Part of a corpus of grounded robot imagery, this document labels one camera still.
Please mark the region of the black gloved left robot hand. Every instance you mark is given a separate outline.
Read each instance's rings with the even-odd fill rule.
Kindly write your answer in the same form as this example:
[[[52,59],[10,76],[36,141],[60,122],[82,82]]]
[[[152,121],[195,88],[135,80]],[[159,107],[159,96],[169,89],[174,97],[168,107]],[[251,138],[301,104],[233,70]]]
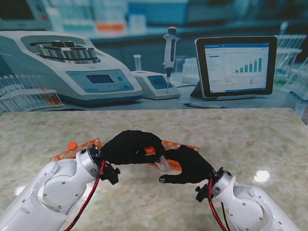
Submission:
[[[122,131],[100,149],[101,159],[115,165],[155,163],[164,153],[159,137],[140,130]]]

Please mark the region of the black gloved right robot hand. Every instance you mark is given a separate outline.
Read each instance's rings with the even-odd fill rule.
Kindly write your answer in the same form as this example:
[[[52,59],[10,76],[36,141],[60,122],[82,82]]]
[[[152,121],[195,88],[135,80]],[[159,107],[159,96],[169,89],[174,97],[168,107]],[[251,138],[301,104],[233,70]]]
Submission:
[[[214,168],[196,150],[185,145],[180,146],[178,149],[165,151],[164,157],[177,161],[182,171],[178,175],[162,175],[159,178],[160,183],[200,183],[215,176]]]

